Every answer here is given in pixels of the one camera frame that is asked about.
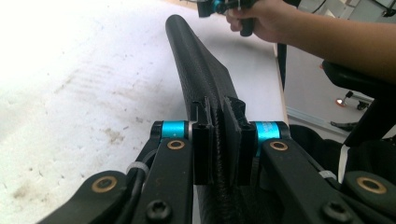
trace human arm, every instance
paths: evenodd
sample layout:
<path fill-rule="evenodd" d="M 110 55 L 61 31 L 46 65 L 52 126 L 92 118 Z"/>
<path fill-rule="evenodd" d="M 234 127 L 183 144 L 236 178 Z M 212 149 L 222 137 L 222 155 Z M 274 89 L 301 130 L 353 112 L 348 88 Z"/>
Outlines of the human arm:
<path fill-rule="evenodd" d="M 259 38 L 283 43 L 371 77 L 396 84 L 396 25 L 347 21 L 304 13 L 281 0 L 259 0 L 252 8 L 232 10 L 233 31 L 240 19 L 255 18 Z"/>

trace white table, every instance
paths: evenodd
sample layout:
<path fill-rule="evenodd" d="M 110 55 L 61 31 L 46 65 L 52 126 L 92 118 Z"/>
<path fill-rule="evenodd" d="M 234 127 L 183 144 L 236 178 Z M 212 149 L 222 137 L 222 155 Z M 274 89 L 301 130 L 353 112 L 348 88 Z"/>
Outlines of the white table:
<path fill-rule="evenodd" d="M 155 120 L 186 119 L 165 21 L 228 67 L 249 120 L 285 120 L 273 44 L 163 1 L 10 2 L 0 12 L 0 223 L 34 223 L 89 176 L 125 172 Z"/>

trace human hand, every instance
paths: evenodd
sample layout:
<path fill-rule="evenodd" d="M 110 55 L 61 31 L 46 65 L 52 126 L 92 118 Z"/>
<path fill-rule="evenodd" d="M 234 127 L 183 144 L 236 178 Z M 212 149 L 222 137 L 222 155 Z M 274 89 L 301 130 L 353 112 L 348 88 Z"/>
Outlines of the human hand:
<path fill-rule="evenodd" d="M 256 20 L 253 32 L 256 36 L 265 41 L 281 43 L 283 33 L 292 22 L 295 11 L 282 0 L 259 0 L 251 8 L 228 10 L 226 17 L 234 32 L 242 30 L 240 20 L 254 18 Z"/>

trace forearm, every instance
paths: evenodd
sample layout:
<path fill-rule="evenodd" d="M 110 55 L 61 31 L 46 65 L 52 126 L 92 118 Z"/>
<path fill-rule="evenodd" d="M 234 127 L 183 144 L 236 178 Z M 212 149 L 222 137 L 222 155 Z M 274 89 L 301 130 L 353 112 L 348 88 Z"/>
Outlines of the forearm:
<path fill-rule="evenodd" d="M 282 42 L 396 84 L 396 25 L 292 12 Z"/>

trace copper-colored ring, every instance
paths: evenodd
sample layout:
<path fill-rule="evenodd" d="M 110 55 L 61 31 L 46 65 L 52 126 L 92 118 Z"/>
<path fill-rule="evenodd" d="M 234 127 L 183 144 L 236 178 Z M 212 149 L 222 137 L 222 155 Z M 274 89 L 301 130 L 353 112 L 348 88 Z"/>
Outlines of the copper-colored ring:
<path fill-rule="evenodd" d="M 289 148 L 288 145 L 286 145 L 286 144 L 284 144 L 284 143 L 282 143 L 282 142 L 271 142 L 271 143 L 270 143 L 270 146 L 271 146 L 273 149 L 279 150 L 279 151 L 284 151 L 284 150 L 287 150 L 287 149 Z"/>
<path fill-rule="evenodd" d="M 180 146 L 177 146 L 177 147 L 172 146 L 174 143 L 179 143 Z M 167 146 L 168 146 L 170 149 L 179 150 L 179 149 L 182 149 L 184 146 L 186 146 L 186 144 L 184 144 L 184 142 L 179 141 L 179 140 L 173 140 L 173 141 L 168 142 Z"/>
<path fill-rule="evenodd" d="M 363 188 L 363 189 L 365 189 L 365 190 L 367 190 L 367 191 L 370 191 L 370 192 L 372 192 L 372 193 L 384 194 L 384 193 L 386 193 L 386 192 L 388 191 L 387 188 L 386 188 L 381 182 L 379 182 L 379 181 L 377 181 L 377 180 L 374 180 L 374 179 L 372 179 L 372 178 L 369 178 L 369 177 L 361 176 L 361 177 L 358 177 L 358 179 L 356 179 L 356 181 L 358 182 L 358 185 L 359 185 L 361 188 Z M 369 181 L 369 182 L 374 183 L 375 185 L 378 186 L 378 188 L 377 188 L 377 189 L 373 189 L 373 188 L 367 186 L 367 185 L 364 183 L 365 181 Z"/>
<path fill-rule="evenodd" d="M 111 181 L 110 185 L 108 185 L 108 186 L 105 187 L 105 188 L 99 187 L 99 186 L 98 186 L 99 183 L 100 183 L 101 181 L 103 181 L 103 180 L 106 180 L 106 179 L 108 179 L 108 180 Z M 116 185 L 117 185 L 117 179 L 116 179 L 116 177 L 114 177 L 114 176 L 112 176 L 112 175 L 102 176 L 102 177 L 100 177 L 99 179 L 95 180 L 95 182 L 93 182 L 93 184 L 92 184 L 92 191 L 93 191 L 93 192 L 96 192 L 96 193 L 106 193 L 106 192 L 110 191 L 111 189 L 114 189 L 114 187 L 116 187 Z"/>

